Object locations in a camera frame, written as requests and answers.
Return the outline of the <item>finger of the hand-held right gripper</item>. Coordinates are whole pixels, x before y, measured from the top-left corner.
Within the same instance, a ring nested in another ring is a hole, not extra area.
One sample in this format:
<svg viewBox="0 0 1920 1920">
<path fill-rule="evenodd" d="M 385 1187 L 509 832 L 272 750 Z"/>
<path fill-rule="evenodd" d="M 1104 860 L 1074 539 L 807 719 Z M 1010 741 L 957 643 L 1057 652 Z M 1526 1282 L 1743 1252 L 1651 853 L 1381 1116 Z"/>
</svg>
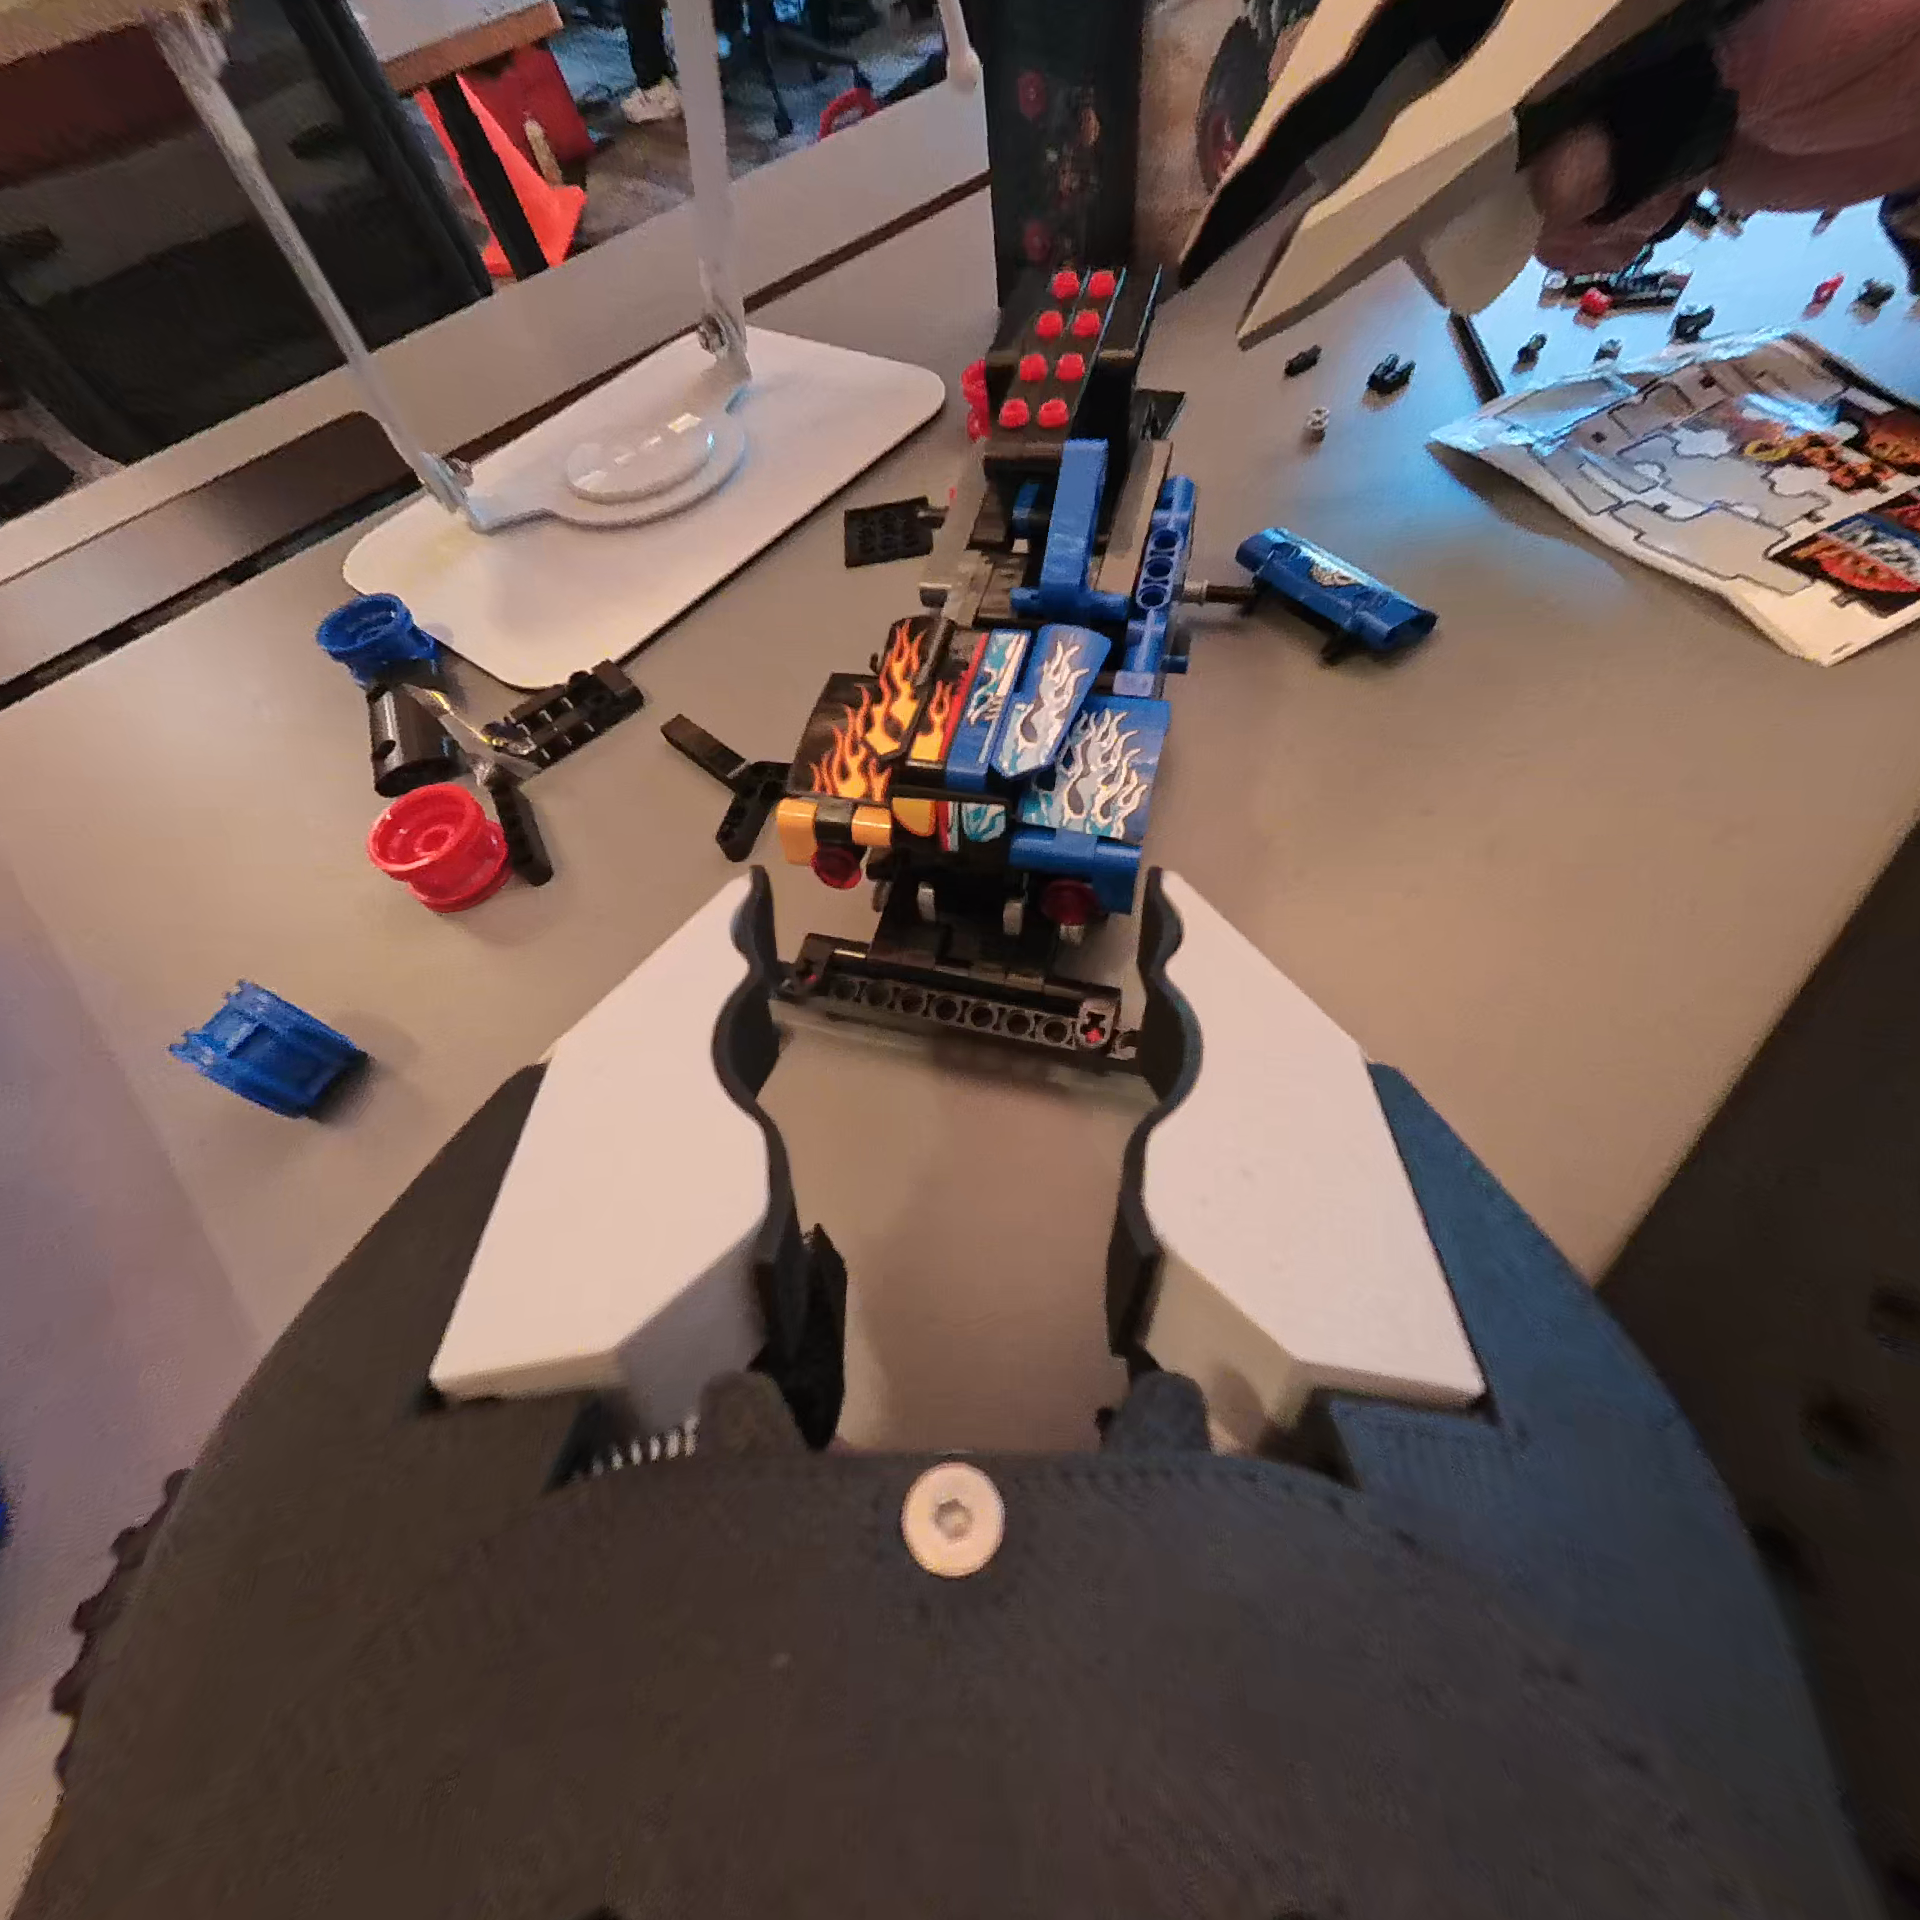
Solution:
<svg viewBox="0 0 1920 1920">
<path fill-rule="evenodd" d="M 1185 242 L 1179 284 L 1198 284 L 1259 227 L 1346 183 L 1503 12 L 1503 3 L 1317 4 Z"/>
<path fill-rule="evenodd" d="M 1503 15 L 1694 15 L 1694 4 L 1512 3 Z M 1273 218 L 1277 247 L 1240 312 L 1238 343 L 1259 344 L 1305 323 L 1384 264 L 1403 258 L 1458 206 L 1461 184 L 1486 184 L 1513 136 L 1513 87 L 1493 53 L 1471 53 L 1408 104 L 1377 152 L 1323 199 Z"/>
</svg>

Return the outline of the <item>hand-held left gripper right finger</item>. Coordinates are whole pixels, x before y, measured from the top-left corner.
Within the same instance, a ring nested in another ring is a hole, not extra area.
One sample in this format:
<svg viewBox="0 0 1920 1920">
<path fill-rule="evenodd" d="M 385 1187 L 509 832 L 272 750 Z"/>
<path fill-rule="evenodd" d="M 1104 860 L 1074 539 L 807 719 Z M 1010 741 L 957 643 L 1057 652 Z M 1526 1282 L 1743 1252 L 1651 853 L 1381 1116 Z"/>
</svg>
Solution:
<svg viewBox="0 0 1920 1920">
<path fill-rule="evenodd" d="M 1142 904 L 1111 1351 L 1189 1378 L 1215 1439 L 1262 1450 L 1323 1395 L 1466 1410 L 1481 1365 L 1369 1056 L 1186 878 Z"/>
</svg>

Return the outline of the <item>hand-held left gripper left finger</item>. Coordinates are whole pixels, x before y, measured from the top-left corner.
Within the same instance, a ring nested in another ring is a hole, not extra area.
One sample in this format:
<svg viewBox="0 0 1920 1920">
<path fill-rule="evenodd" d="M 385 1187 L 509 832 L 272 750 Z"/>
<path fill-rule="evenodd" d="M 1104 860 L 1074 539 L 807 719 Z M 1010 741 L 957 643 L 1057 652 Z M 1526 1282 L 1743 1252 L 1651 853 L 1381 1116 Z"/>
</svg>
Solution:
<svg viewBox="0 0 1920 1920">
<path fill-rule="evenodd" d="M 658 1432 L 755 1366 L 830 1445 L 849 1266 L 803 1227 L 761 1107 L 775 987 L 773 887 L 747 869 L 550 1050 L 431 1366 L 443 1402 L 587 1392 Z"/>
</svg>

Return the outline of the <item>blue printed curved panel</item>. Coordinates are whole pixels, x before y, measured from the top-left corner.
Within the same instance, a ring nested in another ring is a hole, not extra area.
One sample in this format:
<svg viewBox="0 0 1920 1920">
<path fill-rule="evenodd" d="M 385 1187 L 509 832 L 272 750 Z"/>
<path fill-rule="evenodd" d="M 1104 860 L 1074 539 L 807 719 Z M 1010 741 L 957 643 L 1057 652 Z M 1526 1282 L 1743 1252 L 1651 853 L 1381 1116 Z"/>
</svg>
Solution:
<svg viewBox="0 0 1920 1920">
<path fill-rule="evenodd" d="M 1285 527 L 1249 534 L 1235 557 L 1257 592 L 1278 596 L 1323 634 L 1329 662 L 1401 656 L 1426 643 L 1438 623 L 1438 613 Z"/>
</svg>

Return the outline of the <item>blue angled beam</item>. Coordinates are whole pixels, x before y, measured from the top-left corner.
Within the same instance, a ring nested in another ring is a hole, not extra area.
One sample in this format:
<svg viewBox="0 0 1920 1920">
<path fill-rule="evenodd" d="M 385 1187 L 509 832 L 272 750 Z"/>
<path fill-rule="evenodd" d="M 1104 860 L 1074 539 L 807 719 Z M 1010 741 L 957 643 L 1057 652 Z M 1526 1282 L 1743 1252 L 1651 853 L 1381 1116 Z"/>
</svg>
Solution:
<svg viewBox="0 0 1920 1920">
<path fill-rule="evenodd" d="M 1104 438 L 1071 438 L 1063 445 L 1059 485 L 1047 516 L 1041 581 L 1010 590 L 1016 621 L 1033 628 L 1049 621 L 1091 628 L 1128 623 L 1131 614 L 1130 595 L 1104 592 L 1091 583 L 1106 466 L 1110 443 Z"/>
</svg>

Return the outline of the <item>grey desk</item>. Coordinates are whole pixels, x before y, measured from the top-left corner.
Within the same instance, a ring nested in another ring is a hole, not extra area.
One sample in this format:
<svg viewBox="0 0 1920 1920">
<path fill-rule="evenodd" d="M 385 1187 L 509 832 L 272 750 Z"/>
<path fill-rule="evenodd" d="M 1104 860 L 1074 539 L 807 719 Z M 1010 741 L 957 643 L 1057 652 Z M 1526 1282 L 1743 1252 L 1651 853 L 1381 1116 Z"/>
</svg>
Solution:
<svg viewBox="0 0 1920 1920">
<path fill-rule="evenodd" d="M 1915 637 L 1799 662 L 1426 436 L 1472 384 L 1391 268 L 1240 351 L 1267 237 L 1167 303 L 1197 571 L 1280 524 L 1438 611 L 1378 672 L 1278 613 L 1197 627 L 1150 854 L 1403 1069 L 1591 1278 L 1915 813 Z M 1369 371 L 1415 362 L 1403 395 Z M 1312 407 L 1329 438 L 1307 443 Z M 366 722 L 313 643 L 354 532 L 6 710 L 6 1907 L 58 1799 L 51 1688 L 113 1535 L 466 1117 L 735 875 L 689 714 L 790 751 L 914 596 L 840 511 L 640 660 L 648 714 L 536 798 L 559 875 L 441 918 L 381 878 Z M 369 1053 L 313 1120 L 170 1045 L 249 979 Z M 1073 1450 L 1139 1091 L 791 1034 L 765 1104 L 849 1259 L 850 1450 Z"/>
</svg>

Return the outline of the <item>person's right hand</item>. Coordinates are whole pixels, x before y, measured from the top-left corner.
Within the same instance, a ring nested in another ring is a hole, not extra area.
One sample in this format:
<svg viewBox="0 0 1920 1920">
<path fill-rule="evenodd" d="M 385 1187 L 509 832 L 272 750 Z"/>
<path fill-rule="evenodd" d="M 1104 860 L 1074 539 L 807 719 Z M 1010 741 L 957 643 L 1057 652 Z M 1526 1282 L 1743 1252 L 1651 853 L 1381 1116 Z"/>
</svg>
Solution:
<svg viewBox="0 0 1920 1920">
<path fill-rule="evenodd" d="M 1915 194 L 1915 3 L 1755 4 L 1718 38 L 1712 59 L 1738 107 L 1712 164 L 1627 199 L 1619 156 L 1642 140 L 1605 123 L 1573 128 L 1533 163 L 1538 263 L 1617 271 L 1686 222 L 1701 191 L 1741 213 Z"/>
</svg>

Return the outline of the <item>dark toy set box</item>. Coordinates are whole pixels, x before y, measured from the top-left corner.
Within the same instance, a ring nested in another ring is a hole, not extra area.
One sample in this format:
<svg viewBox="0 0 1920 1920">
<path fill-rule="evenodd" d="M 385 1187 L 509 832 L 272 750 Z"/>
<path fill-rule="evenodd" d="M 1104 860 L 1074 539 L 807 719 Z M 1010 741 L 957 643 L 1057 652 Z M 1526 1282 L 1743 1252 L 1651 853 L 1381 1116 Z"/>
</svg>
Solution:
<svg viewBox="0 0 1920 1920">
<path fill-rule="evenodd" d="M 997 294 L 1169 268 L 1315 3 L 966 3 L 981 61 Z"/>
</svg>

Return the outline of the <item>colourful sticker sheet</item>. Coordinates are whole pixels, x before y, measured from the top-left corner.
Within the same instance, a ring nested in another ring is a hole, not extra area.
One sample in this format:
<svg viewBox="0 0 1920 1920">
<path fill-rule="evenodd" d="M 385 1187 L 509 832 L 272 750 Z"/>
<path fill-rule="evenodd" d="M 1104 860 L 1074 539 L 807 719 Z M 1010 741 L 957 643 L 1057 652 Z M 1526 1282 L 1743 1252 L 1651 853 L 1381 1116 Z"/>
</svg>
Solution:
<svg viewBox="0 0 1920 1920">
<path fill-rule="evenodd" d="M 1526 487 L 1776 650 L 1839 666 L 1919 621 L 1915 400 L 1787 328 L 1513 390 L 1430 443 Z"/>
</svg>

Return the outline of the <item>blue wheel rim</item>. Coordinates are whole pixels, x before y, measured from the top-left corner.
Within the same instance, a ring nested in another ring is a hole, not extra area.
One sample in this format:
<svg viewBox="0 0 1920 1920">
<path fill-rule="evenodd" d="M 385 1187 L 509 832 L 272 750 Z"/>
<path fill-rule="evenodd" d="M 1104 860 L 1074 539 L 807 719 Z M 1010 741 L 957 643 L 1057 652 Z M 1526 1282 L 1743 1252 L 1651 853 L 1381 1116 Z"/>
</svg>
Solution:
<svg viewBox="0 0 1920 1920">
<path fill-rule="evenodd" d="M 330 611 L 317 628 L 317 643 L 362 690 L 441 669 L 441 643 L 391 592 L 357 595 Z"/>
<path fill-rule="evenodd" d="M 371 1060 L 336 1026 L 249 979 L 170 1056 L 214 1086 L 289 1120 L 313 1120 Z"/>
</svg>

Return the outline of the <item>flat black beam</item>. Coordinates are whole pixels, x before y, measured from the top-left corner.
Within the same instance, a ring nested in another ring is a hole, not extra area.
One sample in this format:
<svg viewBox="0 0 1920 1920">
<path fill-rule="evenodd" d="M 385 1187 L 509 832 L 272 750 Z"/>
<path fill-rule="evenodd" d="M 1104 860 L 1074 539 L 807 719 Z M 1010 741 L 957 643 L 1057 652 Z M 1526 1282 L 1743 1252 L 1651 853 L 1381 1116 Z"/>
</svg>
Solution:
<svg viewBox="0 0 1920 1920">
<path fill-rule="evenodd" d="M 529 887 L 546 887 L 555 870 L 536 804 L 526 798 L 523 782 L 513 773 L 493 767 L 485 775 L 487 799 L 509 853 L 509 866 Z"/>
</svg>

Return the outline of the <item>black connector piece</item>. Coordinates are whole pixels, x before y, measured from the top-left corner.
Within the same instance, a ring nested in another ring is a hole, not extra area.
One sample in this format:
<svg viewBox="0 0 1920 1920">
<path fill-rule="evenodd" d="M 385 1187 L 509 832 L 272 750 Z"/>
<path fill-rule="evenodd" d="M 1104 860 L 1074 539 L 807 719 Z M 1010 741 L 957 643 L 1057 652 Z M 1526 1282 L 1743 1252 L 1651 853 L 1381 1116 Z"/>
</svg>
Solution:
<svg viewBox="0 0 1920 1920">
<path fill-rule="evenodd" d="M 713 839 L 727 861 L 752 860 L 761 830 L 786 796 L 790 775 L 791 762 L 775 759 L 744 759 L 721 775 L 730 803 Z"/>
</svg>

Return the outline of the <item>white book stand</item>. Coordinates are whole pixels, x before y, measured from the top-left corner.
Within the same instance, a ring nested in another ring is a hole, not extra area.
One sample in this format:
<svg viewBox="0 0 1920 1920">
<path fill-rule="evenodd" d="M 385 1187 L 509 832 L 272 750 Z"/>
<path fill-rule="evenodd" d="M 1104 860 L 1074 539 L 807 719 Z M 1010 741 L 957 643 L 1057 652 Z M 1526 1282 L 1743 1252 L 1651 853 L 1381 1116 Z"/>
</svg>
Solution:
<svg viewBox="0 0 1920 1920">
<path fill-rule="evenodd" d="M 347 4 L 6 4 L 6 378 L 107 474 L 6 519 L 6 683 L 410 483 L 343 578 L 529 688 L 657 637 L 928 424 L 944 382 L 752 318 L 985 178 L 959 4 L 939 76 L 730 178 L 713 21 L 689 194 L 562 263 L 438 85 L 485 268 Z"/>
</svg>

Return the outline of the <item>black rubber tyre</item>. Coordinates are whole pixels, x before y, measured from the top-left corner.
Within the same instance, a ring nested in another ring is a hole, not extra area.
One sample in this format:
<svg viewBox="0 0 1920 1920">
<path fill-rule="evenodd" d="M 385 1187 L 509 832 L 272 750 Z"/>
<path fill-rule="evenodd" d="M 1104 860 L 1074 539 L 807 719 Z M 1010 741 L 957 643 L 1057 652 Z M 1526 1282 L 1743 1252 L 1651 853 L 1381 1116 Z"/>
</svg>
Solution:
<svg viewBox="0 0 1920 1920">
<path fill-rule="evenodd" d="M 153 1543 L 165 1522 L 176 1510 L 182 1490 L 193 1469 L 182 1467 L 168 1475 L 155 1508 L 137 1525 L 125 1526 L 113 1535 L 111 1565 L 103 1584 L 87 1594 L 74 1610 L 69 1628 L 75 1636 L 75 1652 L 71 1663 L 54 1685 L 51 1707 L 56 1716 L 67 1722 L 65 1739 L 56 1754 L 56 1782 L 67 1786 L 67 1774 L 74 1760 L 80 1735 L 80 1716 L 105 1659 L 105 1645 L 118 1623 L 128 1610 L 141 1571 L 153 1551 Z"/>
</svg>

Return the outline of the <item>orange plastic object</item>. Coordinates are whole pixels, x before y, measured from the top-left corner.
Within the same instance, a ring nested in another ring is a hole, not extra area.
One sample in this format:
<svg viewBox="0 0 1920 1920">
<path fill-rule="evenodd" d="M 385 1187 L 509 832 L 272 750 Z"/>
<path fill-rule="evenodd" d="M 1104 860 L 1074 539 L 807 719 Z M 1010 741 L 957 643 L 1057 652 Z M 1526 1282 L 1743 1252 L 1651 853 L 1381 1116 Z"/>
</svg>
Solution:
<svg viewBox="0 0 1920 1920">
<path fill-rule="evenodd" d="M 415 104 L 424 109 L 425 123 L 432 128 L 435 140 L 443 148 L 454 173 L 461 178 L 469 202 L 482 218 L 482 227 L 487 231 L 482 264 L 487 268 L 487 275 L 494 282 L 517 282 L 521 277 L 511 252 L 502 242 L 494 215 L 487 213 L 478 187 L 469 178 L 464 150 L 457 136 L 449 131 L 441 111 L 441 96 L 449 94 L 449 90 L 461 90 L 461 100 L 473 119 L 477 136 L 487 142 L 487 150 L 502 173 L 504 189 L 513 197 L 511 204 L 514 206 L 514 219 L 526 229 L 526 236 L 539 252 L 539 270 L 545 271 L 566 264 L 582 236 L 586 189 L 568 183 L 560 173 L 550 175 L 542 171 L 533 148 L 526 143 L 526 134 L 513 133 L 466 77 L 449 77 L 432 87 L 417 90 Z"/>
</svg>

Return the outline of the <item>black frame piece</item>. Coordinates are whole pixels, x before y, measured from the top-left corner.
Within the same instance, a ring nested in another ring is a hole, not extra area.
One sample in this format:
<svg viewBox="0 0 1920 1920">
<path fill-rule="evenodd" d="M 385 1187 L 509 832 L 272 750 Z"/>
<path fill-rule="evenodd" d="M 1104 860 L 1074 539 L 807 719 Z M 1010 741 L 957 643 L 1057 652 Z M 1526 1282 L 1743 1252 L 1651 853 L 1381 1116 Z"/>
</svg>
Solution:
<svg viewBox="0 0 1920 1920">
<path fill-rule="evenodd" d="M 569 674 L 482 725 L 494 755 L 546 770 L 645 708 L 640 686 L 614 660 Z"/>
</svg>

